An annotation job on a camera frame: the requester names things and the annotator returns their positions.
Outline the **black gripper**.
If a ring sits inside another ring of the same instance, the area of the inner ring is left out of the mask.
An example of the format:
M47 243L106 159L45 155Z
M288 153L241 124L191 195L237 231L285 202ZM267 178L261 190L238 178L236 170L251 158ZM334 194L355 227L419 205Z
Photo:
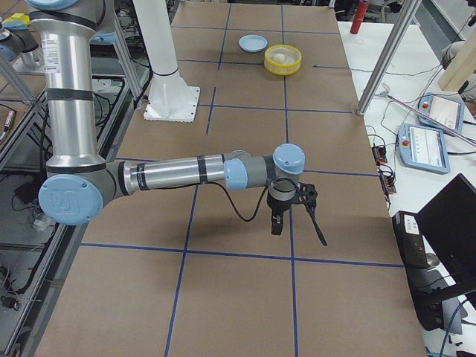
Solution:
M271 235L281 235L283 231L283 214L292 205L304 205L312 221L315 232L323 246L327 241L315 218L318 192L313 184L294 183L281 180L273 183L268 189L267 205L271 209Z

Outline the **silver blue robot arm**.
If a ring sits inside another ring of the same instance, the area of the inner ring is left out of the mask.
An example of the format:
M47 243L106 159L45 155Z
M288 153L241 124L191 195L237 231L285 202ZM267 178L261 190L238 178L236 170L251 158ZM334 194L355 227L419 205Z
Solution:
M271 211L271 233L281 234L283 216L303 205L315 216L317 191L303 183L304 151L281 144L270 155L244 150L165 161L107 161L98 141L120 124L119 109L96 115L91 44L121 36L113 1L29 1L30 23L41 39L45 99L50 120L51 157L38 201L62 225L83 225L108 203L138 191L174 190L215 184L225 193L258 187Z

